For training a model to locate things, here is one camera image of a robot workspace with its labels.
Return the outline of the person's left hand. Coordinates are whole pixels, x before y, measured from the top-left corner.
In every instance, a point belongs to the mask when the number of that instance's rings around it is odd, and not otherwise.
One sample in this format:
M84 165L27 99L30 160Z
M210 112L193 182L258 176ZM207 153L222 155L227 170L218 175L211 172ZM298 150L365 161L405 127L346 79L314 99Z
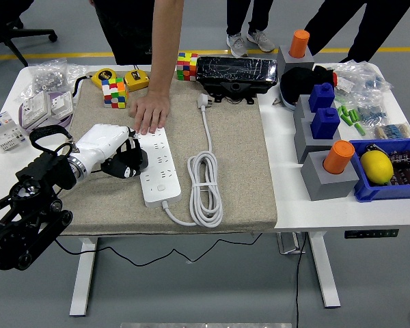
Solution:
M134 119L133 129L145 135L165 126L169 110L169 94L150 90L132 102L128 114Z

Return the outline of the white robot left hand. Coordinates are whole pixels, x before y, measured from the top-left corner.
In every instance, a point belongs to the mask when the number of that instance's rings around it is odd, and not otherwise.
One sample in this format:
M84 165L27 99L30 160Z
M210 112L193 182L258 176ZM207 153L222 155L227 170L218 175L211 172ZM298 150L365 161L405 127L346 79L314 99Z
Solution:
M127 126L94 125L76 144L68 158L77 181L87 178L98 165L102 172L116 178L141 173L143 154L135 131Z

